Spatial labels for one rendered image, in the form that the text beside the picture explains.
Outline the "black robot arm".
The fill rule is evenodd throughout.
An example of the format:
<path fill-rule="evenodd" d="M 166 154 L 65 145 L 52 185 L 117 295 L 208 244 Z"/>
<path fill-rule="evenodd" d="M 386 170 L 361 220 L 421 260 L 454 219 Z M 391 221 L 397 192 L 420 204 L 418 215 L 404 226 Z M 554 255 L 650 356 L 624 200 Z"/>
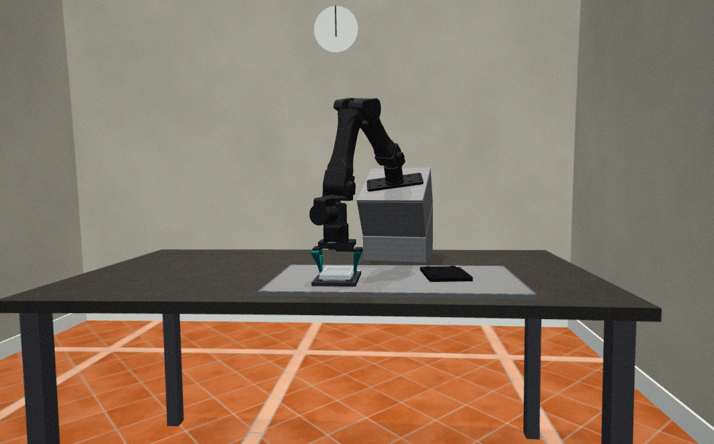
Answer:
<path fill-rule="evenodd" d="M 310 220 L 315 225 L 323 225 L 326 249 L 339 249 L 340 243 L 349 242 L 348 223 L 338 223 L 347 221 L 347 204 L 341 201 L 352 201 L 356 191 L 353 159 L 360 128 L 372 144 L 377 163 L 385 168 L 385 177 L 367 180 L 367 191 L 397 189 L 423 183 L 421 173 L 403 175 L 401 166 L 406 162 L 405 156 L 398 144 L 388 137 L 381 123 L 379 99 L 354 99 L 363 98 L 336 99 L 333 103 L 333 108 L 338 111 L 335 144 L 324 174 L 322 196 L 314 198 L 309 213 Z M 329 223 L 333 225 L 328 225 Z"/>

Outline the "white well plate lid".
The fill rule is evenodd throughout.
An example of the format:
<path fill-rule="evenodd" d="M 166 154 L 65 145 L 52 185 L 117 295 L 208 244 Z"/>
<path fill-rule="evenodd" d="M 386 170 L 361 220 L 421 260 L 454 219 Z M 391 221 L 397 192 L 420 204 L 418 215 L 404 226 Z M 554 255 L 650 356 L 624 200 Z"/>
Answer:
<path fill-rule="evenodd" d="M 350 278 L 354 271 L 354 266 L 326 266 L 320 272 L 320 277 L 327 278 Z"/>

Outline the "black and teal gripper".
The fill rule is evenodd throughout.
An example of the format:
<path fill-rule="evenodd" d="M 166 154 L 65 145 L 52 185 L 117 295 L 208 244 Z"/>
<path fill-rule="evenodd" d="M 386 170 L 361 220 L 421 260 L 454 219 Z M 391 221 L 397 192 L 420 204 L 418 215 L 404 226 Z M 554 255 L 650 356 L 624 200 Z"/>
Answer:
<path fill-rule="evenodd" d="M 347 224 L 347 221 L 343 221 L 343 223 L 338 223 L 338 224 L 339 225 Z M 354 275 L 356 275 L 358 261 L 360 261 L 360 255 L 362 254 L 362 251 L 363 251 L 363 248 L 354 248 L 355 244 L 356 244 L 356 239 L 349 239 L 349 242 L 340 243 L 340 248 L 336 249 L 336 251 L 354 251 Z M 326 243 L 324 243 L 324 239 L 321 239 L 318 242 L 318 246 L 315 246 L 313 248 L 313 251 L 311 251 L 311 255 L 313 255 L 313 258 L 314 258 L 315 262 L 317 263 L 319 273 L 322 272 L 322 249 L 325 249 L 325 248 L 326 248 Z"/>

